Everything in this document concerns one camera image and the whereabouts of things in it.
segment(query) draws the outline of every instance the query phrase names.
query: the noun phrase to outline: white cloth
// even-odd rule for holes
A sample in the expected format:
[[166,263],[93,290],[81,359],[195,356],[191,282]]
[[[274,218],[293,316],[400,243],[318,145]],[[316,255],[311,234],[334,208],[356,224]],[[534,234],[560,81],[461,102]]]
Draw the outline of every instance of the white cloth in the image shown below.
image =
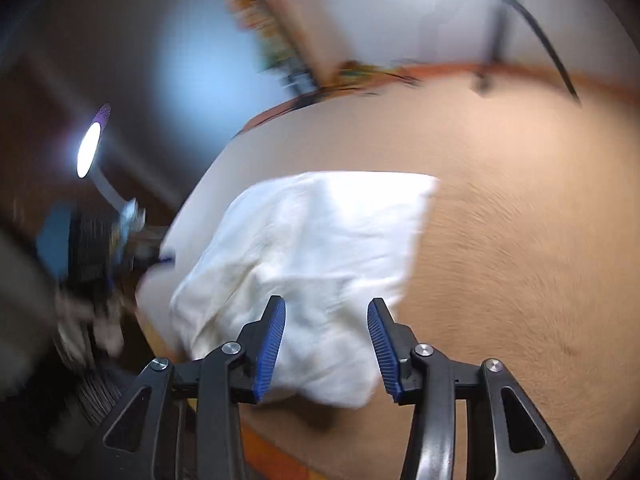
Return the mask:
[[412,268],[432,176],[325,172],[268,180],[238,196],[171,300],[194,359],[235,340],[272,294],[286,325],[271,398],[298,392],[361,407],[380,377],[367,305],[392,314]]

